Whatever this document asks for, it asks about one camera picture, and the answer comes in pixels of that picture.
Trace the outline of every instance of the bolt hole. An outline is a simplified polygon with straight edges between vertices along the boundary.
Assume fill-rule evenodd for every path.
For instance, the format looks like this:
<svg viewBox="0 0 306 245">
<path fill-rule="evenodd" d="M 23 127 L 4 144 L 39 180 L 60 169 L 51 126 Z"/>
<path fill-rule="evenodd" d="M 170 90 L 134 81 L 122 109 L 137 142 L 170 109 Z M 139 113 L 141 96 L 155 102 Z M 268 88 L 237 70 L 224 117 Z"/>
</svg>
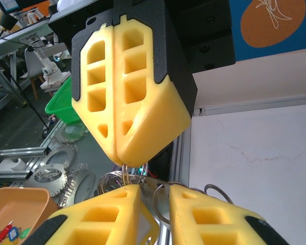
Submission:
<svg viewBox="0 0 306 245">
<path fill-rule="evenodd" d="M 208 63 L 204 65 L 205 70 L 212 70 L 214 68 L 213 63 Z"/>
<path fill-rule="evenodd" d="M 95 21 L 96 21 L 96 17 L 91 18 L 91 19 L 87 22 L 87 25 L 89 26 L 89 25 L 93 24 Z"/>
<path fill-rule="evenodd" d="M 208 51 L 210 51 L 210 46 L 208 46 L 208 45 L 203 45 L 203 46 L 199 47 L 199 51 L 200 51 L 201 53 L 207 53 Z"/>
<path fill-rule="evenodd" d="M 206 23 L 213 23 L 215 21 L 215 17 L 213 15 L 209 15 L 205 18 Z"/>
</svg>

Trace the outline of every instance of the chair leg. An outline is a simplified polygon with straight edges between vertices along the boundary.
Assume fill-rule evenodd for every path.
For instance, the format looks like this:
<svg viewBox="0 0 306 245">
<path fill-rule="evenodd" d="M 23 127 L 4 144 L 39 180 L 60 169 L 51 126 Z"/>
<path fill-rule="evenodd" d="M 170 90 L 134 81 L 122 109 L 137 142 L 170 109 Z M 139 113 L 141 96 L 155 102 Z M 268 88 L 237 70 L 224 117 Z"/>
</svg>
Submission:
<svg viewBox="0 0 306 245">
<path fill-rule="evenodd" d="M 45 82 L 45 80 L 44 80 L 42 75 L 39 75 L 39 79 L 40 79 L 41 83 Z"/>
<path fill-rule="evenodd" d="M 45 80 L 44 80 L 44 78 L 43 78 L 42 75 L 39 75 L 39 79 L 40 79 L 41 83 L 44 83 L 44 82 L 45 82 Z"/>
<path fill-rule="evenodd" d="M 38 97 L 37 97 L 37 91 L 36 91 L 36 87 L 35 87 L 34 78 L 31 79 L 31 85 L 32 85 L 32 89 L 33 89 L 33 94 L 34 94 L 35 100 L 37 101 Z"/>
</svg>

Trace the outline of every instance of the green plastic basket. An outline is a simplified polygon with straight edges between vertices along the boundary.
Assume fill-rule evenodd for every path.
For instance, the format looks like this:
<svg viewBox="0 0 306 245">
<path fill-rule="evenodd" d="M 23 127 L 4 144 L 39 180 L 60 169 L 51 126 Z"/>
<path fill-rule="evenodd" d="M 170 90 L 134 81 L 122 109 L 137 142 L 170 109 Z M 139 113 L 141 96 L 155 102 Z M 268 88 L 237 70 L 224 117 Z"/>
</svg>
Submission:
<svg viewBox="0 0 306 245">
<path fill-rule="evenodd" d="M 71 105 L 71 77 L 64 82 L 46 105 L 45 112 L 56 115 L 66 124 L 81 120 Z"/>
</svg>

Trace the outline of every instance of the circular saw blade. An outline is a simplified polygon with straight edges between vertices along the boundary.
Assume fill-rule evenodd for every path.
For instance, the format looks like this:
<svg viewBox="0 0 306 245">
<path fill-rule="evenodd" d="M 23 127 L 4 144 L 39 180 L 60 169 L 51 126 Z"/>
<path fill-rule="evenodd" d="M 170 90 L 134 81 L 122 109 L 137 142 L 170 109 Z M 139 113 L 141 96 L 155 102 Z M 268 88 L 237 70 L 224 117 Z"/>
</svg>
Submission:
<svg viewBox="0 0 306 245">
<path fill-rule="evenodd" d="M 75 156 L 76 150 L 77 148 L 75 145 L 62 146 L 62 147 L 55 148 L 42 160 L 40 166 L 45 166 L 45 165 L 50 164 L 50 161 L 54 155 L 60 154 L 60 153 L 66 153 L 67 154 L 66 160 L 62 163 L 62 165 L 64 166 L 64 168 L 68 168 Z"/>
<path fill-rule="evenodd" d="M 70 124 L 58 129 L 55 138 L 60 143 L 74 143 L 87 134 L 88 130 L 84 124 Z"/>
<path fill-rule="evenodd" d="M 33 175 L 24 182 L 24 187 L 44 188 L 47 189 L 51 197 L 58 195 L 67 183 L 66 170 L 62 164 L 48 164 L 40 167 Z"/>
</svg>

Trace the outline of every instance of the white wall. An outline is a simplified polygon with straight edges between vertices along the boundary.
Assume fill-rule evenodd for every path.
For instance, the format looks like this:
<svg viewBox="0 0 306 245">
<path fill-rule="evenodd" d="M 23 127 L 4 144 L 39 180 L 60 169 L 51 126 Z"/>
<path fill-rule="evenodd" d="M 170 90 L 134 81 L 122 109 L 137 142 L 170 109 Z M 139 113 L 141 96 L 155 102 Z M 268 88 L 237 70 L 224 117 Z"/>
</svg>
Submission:
<svg viewBox="0 0 306 245">
<path fill-rule="evenodd" d="M 194 117 L 189 186 L 206 184 L 306 245 L 306 105 Z"/>
<path fill-rule="evenodd" d="M 306 50 L 194 74 L 196 108 L 306 96 Z"/>
</svg>

